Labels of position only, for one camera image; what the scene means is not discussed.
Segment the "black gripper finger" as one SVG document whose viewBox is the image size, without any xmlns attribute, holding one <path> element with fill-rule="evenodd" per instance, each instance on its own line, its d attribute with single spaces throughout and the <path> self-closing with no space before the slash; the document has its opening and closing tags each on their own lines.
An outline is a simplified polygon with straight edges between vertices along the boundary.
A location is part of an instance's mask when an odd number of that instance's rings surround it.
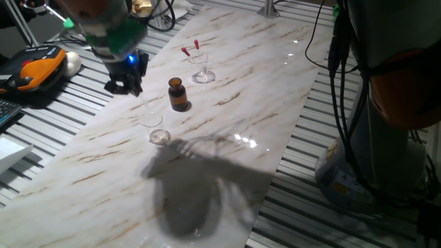
<svg viewBox="0 0 441 248">
<path fill-rule="evenodd" d="M 130 92 L 130 88 L 124 82 L 118 81 L 108 81 L 104 89 L 112 94 L 128 94 Z"/>
<path fill-rule="evenodd" d="M 130 94 L 133 96 L 140 96 L 141 92 L 143 91 L 141 82 L 138 79 L 131 80 L 130 86 Z"/>
</svg>

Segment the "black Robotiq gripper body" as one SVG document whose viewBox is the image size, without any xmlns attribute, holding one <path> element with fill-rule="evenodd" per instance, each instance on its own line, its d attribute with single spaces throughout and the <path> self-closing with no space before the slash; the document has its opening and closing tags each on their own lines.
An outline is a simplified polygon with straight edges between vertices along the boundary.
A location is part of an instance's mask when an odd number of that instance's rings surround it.
<svg viewBox="0 0 441 248">
<path fill-rule="evenodd" d="M 149 54 L 143 50 L 135 50 L 123 61 L 105 62 L 105 67 L 113 81 L 122 81 L 122 76 L 126 74 L 138 75 L 139 78 L 145 76 Z"/>
</svg>

